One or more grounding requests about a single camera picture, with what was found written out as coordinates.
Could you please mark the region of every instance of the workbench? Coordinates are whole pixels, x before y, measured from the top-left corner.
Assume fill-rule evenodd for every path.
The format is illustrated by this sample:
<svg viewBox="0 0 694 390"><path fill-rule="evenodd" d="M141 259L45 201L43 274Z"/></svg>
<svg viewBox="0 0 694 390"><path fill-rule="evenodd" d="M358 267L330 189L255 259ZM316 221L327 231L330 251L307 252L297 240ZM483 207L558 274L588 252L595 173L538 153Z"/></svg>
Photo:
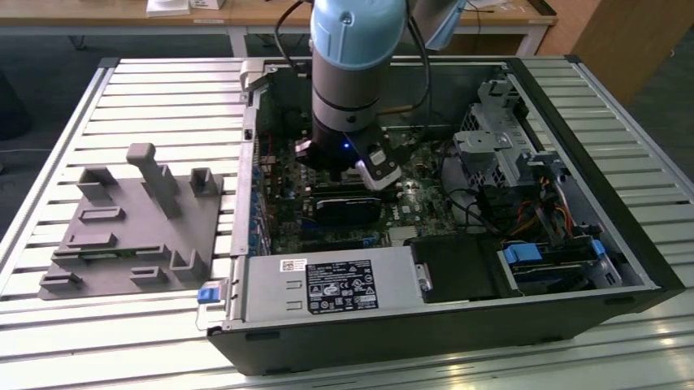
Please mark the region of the workbench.
<svg viewBox="0 0 694 390"><path fill-rule="evenodd" d="M101 63L0 243L0 387L570 390L694 380L694 184L586 67L562 57L523 61L689 288L651 310L574 340L245 377L204 338L224 313L199 315L196 291L39 300L37 283L81 196L83 167L107 165L116 177L136 177L124 163L131 142L153 143L173 174L209 167L224 176L211 277L229 275L241 61ZM532 118L530 124L551 149Z"/></svg>
<svg viewBox="0 0 694 390"><path fill-rule="evenodd" d="M191 15L148 18L147 0L0 0L0 35L227 35L233 56L247 57L245 35L271 34L292 2L227 0L221 10L192 9ZM556 16L542 15L528 0L484 8L494 13L466 12L456 34L522 35L518 55L532 55ZM299 7L281 33L309 32L309 7Z"/></svg>

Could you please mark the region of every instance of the wooden table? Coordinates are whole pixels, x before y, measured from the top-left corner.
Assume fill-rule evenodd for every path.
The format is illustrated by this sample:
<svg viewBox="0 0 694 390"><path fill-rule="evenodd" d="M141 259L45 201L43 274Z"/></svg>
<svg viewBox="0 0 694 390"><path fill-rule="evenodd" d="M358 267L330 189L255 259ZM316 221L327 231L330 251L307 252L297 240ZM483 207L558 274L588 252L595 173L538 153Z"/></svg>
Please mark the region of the wooden table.
<svg viewBox="0 0 694 390"><path fill-rule="evenodd" d="M245 35L272 33L292 0L227 0L219 11L192 9L191 15L148 18L147 0L0 0L0 35L228 35L235 57L247 57ZM528 0L466 12L456 34L523 35L518 55L535 53L555 16L540 15ZM308 33L309 7L285 21L283 33Z"/></svg>
<svg viewBox="0 0 694 390"><path fill-rule="evenodd" d="M293 0L233 0L229 16L229 38L233 52L245 57L245 35L269 34L276 20ZM523 35L516 55L535 54L547 28L556 23L556 16L542 15L530 5L528 0L511 0L503 6L483 8L494 13L463 12L455 34L503 34ZM281 33L305 34L309 32L309 6L299 7L287 18Z"/></svg>
<svg viewBox="0 0 694 390"><path fill-rule="evenodd" d="M148 18L147 0L0 0L0 35L228 35L232 4Z"/></svg>

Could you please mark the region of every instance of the robotic end effector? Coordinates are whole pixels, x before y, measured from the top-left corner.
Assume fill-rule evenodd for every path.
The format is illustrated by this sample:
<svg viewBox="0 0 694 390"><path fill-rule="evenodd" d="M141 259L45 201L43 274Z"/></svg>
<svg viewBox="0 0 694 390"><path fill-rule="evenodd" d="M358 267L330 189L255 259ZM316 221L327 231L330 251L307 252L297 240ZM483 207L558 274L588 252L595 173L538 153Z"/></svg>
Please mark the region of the robotic end effector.
<svg viewBox="0 0 694 390"><path fill-rule="evenodd" d="M439 18L438 28L427 26L431 31L427 44L434 48L446 46L464 2L427 0L414 5L414 0L313 1L313 131L311 142L297 147L297 158L303 164L328 171L356 167L371 190L386 188L400 177L400 164L408 160L408 151L406 147L391 148L383 138L378 116L410 111L427 97L431 98L431 81L427 80L427 89L418 105L378 112L391 55L406 26L426 55L424 38L412 15L426 15L428 19L435 15ZM431 4L439 12L428 9Z"/></svg>

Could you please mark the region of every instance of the blue tab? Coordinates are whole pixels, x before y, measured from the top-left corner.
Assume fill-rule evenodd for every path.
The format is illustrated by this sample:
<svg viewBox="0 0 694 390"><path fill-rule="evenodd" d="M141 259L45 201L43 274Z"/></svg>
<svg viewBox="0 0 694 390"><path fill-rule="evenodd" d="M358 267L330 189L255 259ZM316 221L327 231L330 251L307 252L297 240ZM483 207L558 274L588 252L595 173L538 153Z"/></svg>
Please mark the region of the blue tab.
<svg viewBox="0 0 694 390"><path fill-rule="evenodd" d="M203 287L197 290L197 303L204 305L205 303L219 302L219 287Z"/></svg>
<svg viewBox="0 0 694 390"><path fill-rule="evenodd" d="M542 260L540 250L535 244L511 244L504 249L506 262L539 262Z"/></svg>
<svg viewBox="0 0 694 390"><path fill-rule="evenodd" d="M506 258L506 262L512 264L518 261L516 254L512 252L511 247L503 249L503 257Z"/></svg>
<svg viewBox="0 0 694 390"><path fill-rule="evenodd" d="M592 246L592 250L595 251L598 257L606 253L603 243L599 240L590 241L590 246Z"/></svg>

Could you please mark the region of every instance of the warning label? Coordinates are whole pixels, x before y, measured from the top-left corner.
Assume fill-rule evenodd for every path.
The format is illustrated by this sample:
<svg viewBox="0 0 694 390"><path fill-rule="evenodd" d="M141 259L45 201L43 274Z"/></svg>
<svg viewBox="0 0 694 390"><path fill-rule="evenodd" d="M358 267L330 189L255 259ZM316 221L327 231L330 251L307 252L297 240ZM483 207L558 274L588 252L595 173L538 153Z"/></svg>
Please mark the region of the warning label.
<svg viewBox="0 0 694 390"><path fill-rule="evenodd" d="M379 308L371 260L307 264L305 280L311 314Z"/></svg>

